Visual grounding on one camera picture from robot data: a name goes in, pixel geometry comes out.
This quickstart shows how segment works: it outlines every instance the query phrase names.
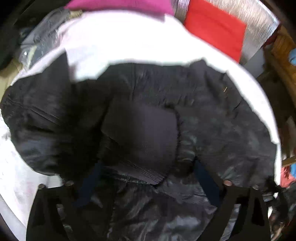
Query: pink cloth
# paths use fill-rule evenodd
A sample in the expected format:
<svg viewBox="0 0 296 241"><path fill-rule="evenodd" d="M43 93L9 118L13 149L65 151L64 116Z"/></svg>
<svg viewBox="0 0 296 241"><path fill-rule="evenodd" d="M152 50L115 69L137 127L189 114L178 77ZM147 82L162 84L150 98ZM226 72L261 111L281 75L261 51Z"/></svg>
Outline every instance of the pink cloth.
<svg viewBox="0 0 296 241"><path fill-rule="evenodd" d="M290 166L282 167L282 169L281 169L281 187L287 188L295 180L296 180L296 178L294 178L290 173Z"/></svg>
<svg viewBox="0 0 296 241"><path fill-rule="evenodd" d="M135 9L142 12L174 15L170 0L72 0L70 10Z"/></svg>

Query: black jacket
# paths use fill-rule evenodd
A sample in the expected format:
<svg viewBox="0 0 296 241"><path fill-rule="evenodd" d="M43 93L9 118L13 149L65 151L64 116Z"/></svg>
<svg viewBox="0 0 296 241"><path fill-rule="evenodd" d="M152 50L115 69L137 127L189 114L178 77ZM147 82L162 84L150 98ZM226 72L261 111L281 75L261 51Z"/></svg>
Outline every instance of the black jacket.
<svg viewBox="0 0 296 241"><path fill-rule="evenodd" d="M267 128L227 74L204 61L119 64L71 84L63 54L9 87L0 107L35 171L78 179L104 163L96 192L103 208L90 203L80 214L107 240L196 240L215 212L192 173L196 158L263 192L274 175Z"/></svg>

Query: gray plastic wrap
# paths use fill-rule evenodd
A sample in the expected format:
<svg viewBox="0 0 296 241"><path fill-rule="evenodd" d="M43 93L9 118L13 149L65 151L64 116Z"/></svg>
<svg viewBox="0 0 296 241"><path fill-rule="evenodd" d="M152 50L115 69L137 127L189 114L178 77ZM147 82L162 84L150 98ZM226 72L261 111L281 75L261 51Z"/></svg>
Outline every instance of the gray plastic wrap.
<svg viewBox="0 0 296 241"><path fill-rule="evenodd" d="M247 24L241 63L245 64L262 47L279 25L276 16L259 0L206 0ZM175 17L184 21L189 0L179 0Z"/></svg>
<svg viewBox="0 0 296 241"><path fill-rule="evenodd" d="M25 68L31 68L40 58L59 45L57 29L70 18L71 12L63 7L51 11L25 38L15 52L15 57Z"/></svg>

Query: magenta fabric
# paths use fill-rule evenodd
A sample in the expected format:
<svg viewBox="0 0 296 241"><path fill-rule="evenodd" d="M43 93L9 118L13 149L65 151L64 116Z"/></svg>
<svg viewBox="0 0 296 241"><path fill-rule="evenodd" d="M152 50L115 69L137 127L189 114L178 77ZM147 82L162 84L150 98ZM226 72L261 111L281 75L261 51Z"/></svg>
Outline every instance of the magenta fabric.
<svg viewBox="0 0 296 241"><path fill-rule="evenodd" d="M72 0L70 10L135 9L142 12L174 15L170 0Z"/></svg>

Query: red square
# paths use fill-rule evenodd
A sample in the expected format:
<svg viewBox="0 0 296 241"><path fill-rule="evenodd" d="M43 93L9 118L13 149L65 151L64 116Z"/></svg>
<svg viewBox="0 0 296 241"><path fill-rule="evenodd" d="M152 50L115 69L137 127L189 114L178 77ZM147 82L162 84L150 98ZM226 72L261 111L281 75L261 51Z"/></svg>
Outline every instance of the red square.
<svg viewBox="0 0 296 241"><path fill-rule="evenodd" d="M246 24L204 0L191 0L185 27L239 62Z"/></svg>

